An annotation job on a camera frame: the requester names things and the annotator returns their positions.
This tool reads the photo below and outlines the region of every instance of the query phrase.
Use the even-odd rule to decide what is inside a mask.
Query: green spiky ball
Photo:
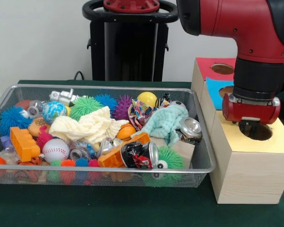
[[[94,97],[80,97],[73,101],[73,104],[74,106],[71,107],[70,117],[77,121],[81,116],[90,114],[103,107],[103,105],[94,99]]]
[[[54,160],[51,162],[51,166],[60,166],[61,161],[60,160]],[[61,181],[60,178],[60,171],[49,171],[47,174],[47,180],[53,183],[59,183]]]
[[[159,148],[159,164],[163,164],[163,168],[183,169],[183,158],[175,150],[162,146]],[[182,174],[142,174],[142,179],[145,185],[149,187],[171,187],[181,178]]]

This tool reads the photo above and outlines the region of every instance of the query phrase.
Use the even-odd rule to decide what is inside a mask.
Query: purple toy
[[[128,95],[120,96],[121,100],[118,101],[118,105],[114,112],[114,118],[116,120],[129,120],[128,108],[132,104],[132,98]]]

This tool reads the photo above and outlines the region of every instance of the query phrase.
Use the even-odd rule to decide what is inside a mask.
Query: baseball
[[[51,163],[54,160],[67,159],[70,148],[62,139],[52,139],[44,145],[42,152],[45,160]]]

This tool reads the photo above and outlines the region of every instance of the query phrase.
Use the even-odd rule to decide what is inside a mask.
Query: wire mesh basket
[[[184,103],[189,116],[201,124],[203,138],[195,146],[189,169],[0,165],[0,184],[198,187],[206,174],[214,170],[213,149],[201,107],[196,94],[189,89],[15,85],[8,88],[0,98],[0,113],[19,101],[25,99],[49,100],[49,95],[53,90],[61,92],[70,88],[73,88],[74,94],[79,96],[109,94],[116,99],[124,94],[137,97],[142,91],[151,91],[157,97],[162,97],[167,92],[170,93],[171,98]]]

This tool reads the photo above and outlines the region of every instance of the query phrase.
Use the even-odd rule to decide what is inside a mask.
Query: green tablecloth
[[[20,83],[114,85],[98,81]],[[190,83],[122,82],[133,87]],[[0,185],[0,226],[235,226],[284,227],[278,205],[218,205],[207,176],[196,188]]]

